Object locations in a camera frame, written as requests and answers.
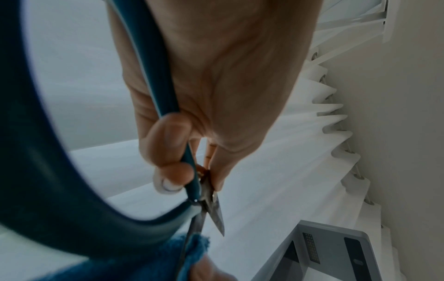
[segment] scissors handle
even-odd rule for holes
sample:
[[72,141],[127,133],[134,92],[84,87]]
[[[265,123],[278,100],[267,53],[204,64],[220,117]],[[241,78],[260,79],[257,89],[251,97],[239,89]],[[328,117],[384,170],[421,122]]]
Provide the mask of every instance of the scissors handle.
[[[180,112],[171,79],[167,49],[147,4],[142,0],[109,2],[118,11],[132,41],[159,118],[168,113]],[[194,169],[194,178],[185,185],[185,189],[188,199],[197,202],[201,187],[189,145],[181,162],[190,164]]]

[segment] wall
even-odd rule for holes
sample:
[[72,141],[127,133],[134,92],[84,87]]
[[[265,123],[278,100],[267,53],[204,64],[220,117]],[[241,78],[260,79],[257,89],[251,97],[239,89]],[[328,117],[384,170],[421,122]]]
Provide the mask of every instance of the wall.
[[443,1],[405,0],[391,41],[378,37],[325,63],[411,281],[444,275],[443,11]]

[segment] blue fabric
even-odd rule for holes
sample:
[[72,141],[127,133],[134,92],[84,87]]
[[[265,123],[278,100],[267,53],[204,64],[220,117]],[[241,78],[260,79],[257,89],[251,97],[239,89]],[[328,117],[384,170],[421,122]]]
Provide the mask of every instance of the blue fabric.
[[[185,234],[179,235],[149,255],[90,259],[35,281],[173,281],[184,241]],[[203,257],[209,245],[207,237],[191,237],[179,281],[188,280],[191,266]]]

